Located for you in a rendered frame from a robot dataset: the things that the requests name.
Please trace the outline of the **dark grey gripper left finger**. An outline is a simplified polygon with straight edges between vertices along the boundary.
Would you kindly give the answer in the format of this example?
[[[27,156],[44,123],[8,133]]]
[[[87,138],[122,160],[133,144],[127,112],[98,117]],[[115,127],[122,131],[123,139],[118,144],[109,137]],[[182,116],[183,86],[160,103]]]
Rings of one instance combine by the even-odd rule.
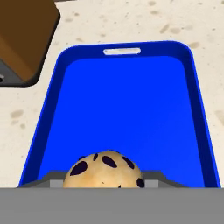
[[[21,185],[22,188],[62,188],[67,173],[65,171],[49,171],[42,179]]]

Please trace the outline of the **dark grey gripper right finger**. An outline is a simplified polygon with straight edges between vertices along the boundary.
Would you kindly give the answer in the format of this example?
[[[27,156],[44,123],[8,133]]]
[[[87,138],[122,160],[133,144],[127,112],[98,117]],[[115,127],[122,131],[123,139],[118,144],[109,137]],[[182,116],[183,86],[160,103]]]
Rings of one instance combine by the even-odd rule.
[[[143,171],[146,188],[186,188],[185,185],[169,180],[161,171]]]

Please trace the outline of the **tan muffin with dark chips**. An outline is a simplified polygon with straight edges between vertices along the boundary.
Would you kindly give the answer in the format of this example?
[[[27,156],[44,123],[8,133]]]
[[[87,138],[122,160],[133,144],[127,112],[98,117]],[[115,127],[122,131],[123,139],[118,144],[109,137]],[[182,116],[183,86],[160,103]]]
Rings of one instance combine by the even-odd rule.
[[[144,188],[137,164],[114,150],[80,157],[63,181],[64,188]]]

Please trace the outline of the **blue tray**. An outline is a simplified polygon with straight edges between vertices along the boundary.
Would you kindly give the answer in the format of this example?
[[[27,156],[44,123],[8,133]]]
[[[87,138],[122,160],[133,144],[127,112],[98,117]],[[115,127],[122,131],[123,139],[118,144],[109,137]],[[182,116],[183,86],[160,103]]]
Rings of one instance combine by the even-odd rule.
[[[184,186],[220,186],[191,50],[176,41],[110,48],[77,45],[57,58],[21,184],[112,149]]]

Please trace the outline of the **brown wooden block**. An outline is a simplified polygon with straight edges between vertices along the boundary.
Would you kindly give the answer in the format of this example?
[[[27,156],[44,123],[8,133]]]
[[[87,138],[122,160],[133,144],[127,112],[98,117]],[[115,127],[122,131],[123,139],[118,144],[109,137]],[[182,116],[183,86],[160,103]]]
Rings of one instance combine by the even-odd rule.
[[[39,80],[59,21],[54,0],[0,0],[0,87]]]

